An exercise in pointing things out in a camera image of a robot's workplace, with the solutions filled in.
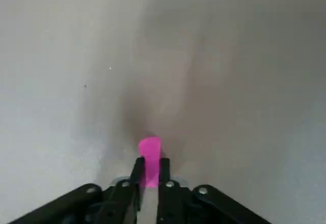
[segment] white wall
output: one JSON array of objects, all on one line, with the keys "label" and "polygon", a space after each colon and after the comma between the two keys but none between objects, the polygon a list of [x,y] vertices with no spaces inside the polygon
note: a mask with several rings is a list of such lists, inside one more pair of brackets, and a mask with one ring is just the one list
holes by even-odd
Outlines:
[{"label": "white wall", "polygon": [[0,0],[0,222],[128,175],[176,175],[272,223],[326,220],[325,0]]}]

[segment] bolt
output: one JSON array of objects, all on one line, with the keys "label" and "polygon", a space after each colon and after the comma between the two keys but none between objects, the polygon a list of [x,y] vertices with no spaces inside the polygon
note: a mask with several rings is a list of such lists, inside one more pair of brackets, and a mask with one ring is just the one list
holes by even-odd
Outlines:
[{"label": "bolt", "polygon": [[205,187],[201,187],[201,188],[199,188],[199,190],[198,190],[198,192],[200,193],[200,194],[207,194],[207,188],[205,188]]},{"label": "bolt", "polygon": [[90,187],[86,190],[86,193],[93,193],[96,191],[96,188],[95,187]]},{"label": "bolt", "polygon": [[166,187],[173,187],[174,186],[174,182],[172,181],[168,181],[166,184],[165,184]]},{"label": "bolt", "polygon": [[123,186],[123,187],[129,187],[129,185],[130,185],[129,182],[124,182],[124,183],[122,183],[122,186]]}]

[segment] pink object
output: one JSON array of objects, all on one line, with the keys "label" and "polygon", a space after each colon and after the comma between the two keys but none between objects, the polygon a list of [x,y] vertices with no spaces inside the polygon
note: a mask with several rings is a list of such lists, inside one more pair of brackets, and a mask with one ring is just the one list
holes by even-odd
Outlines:
[{"label": "pink object", "polygon": [[146,187],[158,187],[161,139],[158,136],[147,137],[140,141],[138,150],[145,158]]}]

